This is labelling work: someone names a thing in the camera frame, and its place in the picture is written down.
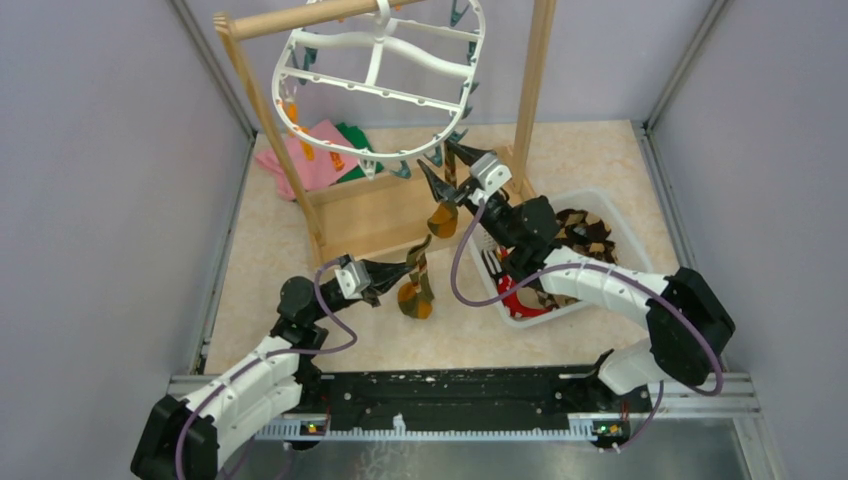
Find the olive striped sock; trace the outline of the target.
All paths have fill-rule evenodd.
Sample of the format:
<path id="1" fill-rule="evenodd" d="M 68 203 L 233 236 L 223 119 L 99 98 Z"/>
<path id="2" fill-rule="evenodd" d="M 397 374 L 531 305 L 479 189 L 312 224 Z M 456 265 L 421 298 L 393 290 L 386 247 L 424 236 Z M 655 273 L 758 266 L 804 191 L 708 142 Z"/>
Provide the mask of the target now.
<path id="1" fill-rule="evenodd" d="M 444 158 L 444 180 L 456 188 L 456 157 L 448 149 L 445 149 Z M 438 238 L 447 239 L 452 237 L 458 225 L 458 207 L 448 202 L 440 202 L 435 212 L 427 220 L 430 232 Z"/>
<path id="2" fill-rule="evenodd" d="M 432 291 L 426 251 L 430 246 L 432 235 L 428 234 L 422 242 L 409 249 L 406 265 L 411 267 L 409 281 L 403 284 L 397 293 L 397 303 L 400 311 L 413 319 L 428 319 L 433 311 L 435 295 Z"/>

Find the white oval clip hanger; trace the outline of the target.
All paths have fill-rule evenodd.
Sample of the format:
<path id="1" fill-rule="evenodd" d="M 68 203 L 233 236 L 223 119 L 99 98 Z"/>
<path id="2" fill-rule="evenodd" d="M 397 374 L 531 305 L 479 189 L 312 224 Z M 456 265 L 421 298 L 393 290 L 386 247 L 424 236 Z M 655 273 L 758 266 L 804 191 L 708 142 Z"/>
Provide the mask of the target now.
<path id="1" fill-rule="evenodd" d="M 430 161 L 441 164 L 441 145 L 444 140 L 454 135 L 457 124 L 464 120 L 472 111 L 468 100 L 479 83 L 475 80 L 478 68 L 480 50 L 486 32 L 486 21 L 482 7 L 477 1 L 470 1 L 464 10 L 453 9 L 447 26 L 435 26 L 420 23 L 416 20 L 401 19 L 390 14 L 389 3 L 380 1 L 378 10 L 364 13 L 364 18 L 374 23 L 371 32 L 354 31 L 351 33 L 323 34 L 313 33 L 300 27 L 290 34 L 285 49 L 281 54 L 274 70 L 276 83 L 272 86 L 272 96 L 277 104 L 277 113 L 284 125 L 307 149 L 321 147 L 331 153 L 351 155 L 357 158 L 359 167 L 365 176 L 372 180 L 379 165 L 386 167 L 396 164 L 397 169 L 391 173 L 397 177 L 408 179 L 411 169 L 409 159 L 426 156 L 431 150 L 436 155 Z M 462 40 L 468 44 L 466 60 L 453 62 L 433 55 L 413 43 L 402 40 L 396 35 L 400 27 L 427 32 L 436 36 Z M 363 80 L 345 79 L 311 69 L 321 48 L 368 47 L 371 57 Z M 461 82 L 460 93 L 456 100 L 439 100 L 433 96 L 416 92 L 407 92 L 397 88 L 389 88 L 379 83 L 380 73 L 385 64 L 386 53 L 397 54 L 412 61 L 413 64 L 426 71 L 445 76 Z M 396 100 L 417 107 L 428 107 L 445 112 L 449 116 L 446 126 L 433 134 L 433 138 L 413 149 L 399 150 L 395 153 L 374 153 L 367 148 L 347 147 L 323 140 L 302 126 L 295 113 L 297 87 L 307 85 L 326 85 L 340 88 L 344 91 L 374 95 L 384 100 Z"/>

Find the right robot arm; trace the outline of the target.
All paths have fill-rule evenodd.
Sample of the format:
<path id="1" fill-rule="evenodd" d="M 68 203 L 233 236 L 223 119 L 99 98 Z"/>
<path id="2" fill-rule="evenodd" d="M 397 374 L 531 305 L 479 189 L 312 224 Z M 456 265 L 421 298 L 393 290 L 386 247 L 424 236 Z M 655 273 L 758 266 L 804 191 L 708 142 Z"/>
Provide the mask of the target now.
<path id="1" fill-rule="evenodd" d="M 736 326 L 698 271 L 681 267 L 670 275 L 647 273 L 581 254 L 558 239 L 561 226 L 546 196 L 509 203 L 502 189 L 512 172 L 494 151 L 454 141 L 445 148 L 468 166 L 465 181 L 453 186 L 425 161 L 419 166 L 435 201 L 465 207 L 472 215 L 458 255 L 475 228 L 482 227 L 508 249 L 503 268 L 518 288 L 573 297 L 647 331 L 647 338 L 601 360 L 598 377 L 586 385 L 594 409 L 612 412 L 635 388 L 668 379 L 705 396 L 722 392 L 719 357 Z"/>

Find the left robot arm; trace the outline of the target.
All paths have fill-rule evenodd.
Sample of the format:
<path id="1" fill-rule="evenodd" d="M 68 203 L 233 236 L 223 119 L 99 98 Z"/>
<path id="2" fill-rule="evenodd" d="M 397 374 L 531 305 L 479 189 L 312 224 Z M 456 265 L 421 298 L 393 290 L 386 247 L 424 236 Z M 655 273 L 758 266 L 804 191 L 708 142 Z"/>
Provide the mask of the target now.
<path id="1" fill-rule="evenodd" d="M 284 412 L 319 404 L 320 372 L 312 360 L 356 344 L 337 316 L 372 307 L 412 266 L 343 255 L 280 290 L 269 334 L 225 373 L 183 396 L 167 394 L 148 416 L 130 470 L 140 479 L 215 479 L 231 455 Z"/>

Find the wooden hanger rack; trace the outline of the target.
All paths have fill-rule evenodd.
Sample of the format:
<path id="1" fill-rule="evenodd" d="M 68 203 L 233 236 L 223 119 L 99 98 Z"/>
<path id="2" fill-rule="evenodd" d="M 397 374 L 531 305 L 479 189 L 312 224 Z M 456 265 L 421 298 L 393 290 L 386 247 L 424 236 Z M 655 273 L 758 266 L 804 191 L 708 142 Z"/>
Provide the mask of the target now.
<path id="1" fill-rule="evenodd" d="M 389 173 L 383 172 L 371 180 L 356 180 L 317 192 L 307 191 L 276 124 L 281 120 L 298 140 L 318 150 L 353 156 L 364 166 L 417 160 L 443 146 L 465 111 L 479 55 L 473 53 L 464 64 L 448 62 L 396 38 L 393 32 L 396 27 L 406 25 L 437 36 L 466 40 L 481 47 L 486 36 L 482 8 L 478 2 L 471 4 L 479 27 L 473 32 L 464 32 L 394 18 L 391 11 L 397 5 L 395 1 L 309 1 L 301 6 L 238 19 L 231 18 L 226 12 L 218 12 L 214 16 L 215 31 L 305 216 L 315 265 L 323 264 L 335 254 L 350 253 L 375 258 L 395 255 L 427 234 L 425 222 L 436 209 L 437 202 L 430 193 L 423 167 L 414 168 L 411 179 L 391 179 Z M 449 123 L 442 131 L 435 133 L 431 140 L 397 153 L 373 153 L 313 137 L 288 116 L 286 108 L 293 104 L 293 97 L 280 95 L 277 86 L 272 88 L 273 97 L 266 97 L 242 47 L 245 40 L 284 31 L 289 32 L 290 37 L 275 68 L 278 80 L 296 77 L 417 107 L 440 109 L 449 114 Z M 315 49 L 358 45 L 371 47 L 372 56 L 365 80 L 346 80 L 288 67 L 290 54 L 298 44 Z M 450 103 L 378 86 L 376 79 L 385 52 L 395 53 L 436 73 L 462 80 L 459 100 Z"/>

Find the green cloth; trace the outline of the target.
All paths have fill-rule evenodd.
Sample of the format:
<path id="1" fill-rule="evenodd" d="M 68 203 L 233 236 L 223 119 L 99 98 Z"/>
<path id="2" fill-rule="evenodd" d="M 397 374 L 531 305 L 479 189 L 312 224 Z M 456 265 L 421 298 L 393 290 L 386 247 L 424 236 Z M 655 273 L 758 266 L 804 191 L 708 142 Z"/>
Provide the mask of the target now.
<path id="1" fill-rule="evenodd" d="M 354 148 L 367 150 L 372 149 L 371 143 L 369 142 L 366 134 L 358 126 L 348 125 L 346 123 L 340 122 L 336 123 L 335 127 Z M 365 172 L 358 165 L 358 163 L 355 162 L 354 168 L 349 172 L 345 173 L 342 177 L 340 177 L 336 181 L 336 183 L 345 183 L 365 177 Z"/>

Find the pink cloth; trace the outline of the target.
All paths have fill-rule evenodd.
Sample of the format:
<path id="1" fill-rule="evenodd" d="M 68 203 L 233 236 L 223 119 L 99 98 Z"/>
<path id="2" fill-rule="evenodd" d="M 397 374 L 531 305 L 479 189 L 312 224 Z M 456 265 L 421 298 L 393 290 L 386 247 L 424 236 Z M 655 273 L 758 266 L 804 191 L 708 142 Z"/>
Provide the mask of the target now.
<path id="1" fill-rule="evenodd" d="M 337 125 L 330 120 L 316 124 L 310 132 L 319 140 L 352 147 L 353 144 L 343 135 Z M 352 175 L 358 168 L 359 162 L 355 156 L 339 154 L 312 146 L 313 157 L 308 159 L 301 142 L 295 137 L 284 138 L 286 150 L 299 175 L 302 186 L 307 191 L 327 188 L 340 179 Z M 272 149 L 260 151 L 254 155 L 261 168 L 266 170 L 276 183 L 277 194 L 288 201 L 295 200 L 295 194 L 289 180 L 281 168 L 276 154 Z"/>

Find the brown argyle sock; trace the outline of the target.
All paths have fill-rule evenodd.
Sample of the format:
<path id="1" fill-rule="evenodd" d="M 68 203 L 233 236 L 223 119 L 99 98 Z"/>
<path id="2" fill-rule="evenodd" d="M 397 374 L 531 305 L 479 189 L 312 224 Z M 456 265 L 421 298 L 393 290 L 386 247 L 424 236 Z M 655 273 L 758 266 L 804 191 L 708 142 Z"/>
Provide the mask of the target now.
<path id="1" fill-rule="evenodd" d="M 616 243 L 611 227 L 585 209 L 566 208 L 556 213 L 560 231 L 556 238 L 573 251 L 606 263 L 617 264 Z"/>

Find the red white striped sock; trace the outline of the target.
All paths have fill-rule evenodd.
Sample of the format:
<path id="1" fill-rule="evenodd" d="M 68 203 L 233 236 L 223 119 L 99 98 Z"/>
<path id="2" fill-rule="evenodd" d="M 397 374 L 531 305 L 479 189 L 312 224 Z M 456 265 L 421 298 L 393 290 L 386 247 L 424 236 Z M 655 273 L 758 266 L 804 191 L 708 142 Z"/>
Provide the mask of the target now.
<path id="1" fill-rule="evenodd" d="M 495 266 L 490 272 L 490 277 L 493 279 L 499 294 L 512 289 L 516 284 L 503 270 L 502 263 L 506 254 L 507 250 L 504 247 L 497 247 L 494 250 Z M 502 304 L 508 311 L 509 316 L 518 320 L 541 316 L 552 310 L 550 306 L 545 306 L 540 302 L 539 296 L 534 289 L 528 287 L 522 287 L 508 295 L 502 300 Z"/>

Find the white plastic laundry basket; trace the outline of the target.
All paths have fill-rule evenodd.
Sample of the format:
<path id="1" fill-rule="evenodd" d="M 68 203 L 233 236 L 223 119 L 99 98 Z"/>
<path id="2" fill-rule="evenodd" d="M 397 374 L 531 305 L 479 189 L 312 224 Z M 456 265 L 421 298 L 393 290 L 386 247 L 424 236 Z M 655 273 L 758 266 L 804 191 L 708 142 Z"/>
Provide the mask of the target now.
<path id="1" fill-rule="evenodd" d="M 631 268 L 640 272 L 654 271 L 654 265 L 649 258 L 642 242 L 635 235 L 630 225 L 625 220 L 610 195 L 598 187 L 587 187 L 565 193 L 553 195 L 549 198 L 550 204 L 555 212 L 566 208 L 585 209 L 601 217 L 610 227 L 610 239 L 616 243 L 616 255 L 618 265 Z M 472 237 L 467 243 L 466 252 L 471 256 L 483 281 L 484 290 L 488 298 L 499 295 L 490 272 L 495 266 L 495 259 L 489 253 L 498 247 L 494 239 L 478 225 L 475 227 Z M 501 320 L 514 328 L 529 328 L 537 324 L 551 321 L 553 319 L 570 315 L 587 308 L 589 304 L 578 301 L 569 305 L 554 308 L 541 316 L 526 318 L 523 320 L 513 319 L 501 302 L 495 303 L 493 307 L 501 317 Z"/>

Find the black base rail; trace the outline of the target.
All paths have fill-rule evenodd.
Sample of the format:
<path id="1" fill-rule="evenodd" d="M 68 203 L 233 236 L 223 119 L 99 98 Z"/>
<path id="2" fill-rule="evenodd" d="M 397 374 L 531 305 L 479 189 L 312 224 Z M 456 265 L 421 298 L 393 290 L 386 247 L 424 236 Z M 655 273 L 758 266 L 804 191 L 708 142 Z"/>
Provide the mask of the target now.
<path id="1" fill-rule="evenodd" d="M 573 437 L 616 450 L 657 411 L 645 386 L 616 394 L 598 365 L 320 373 L 298 406 L 299 446 L 321 434 L 403 440 Z"/>

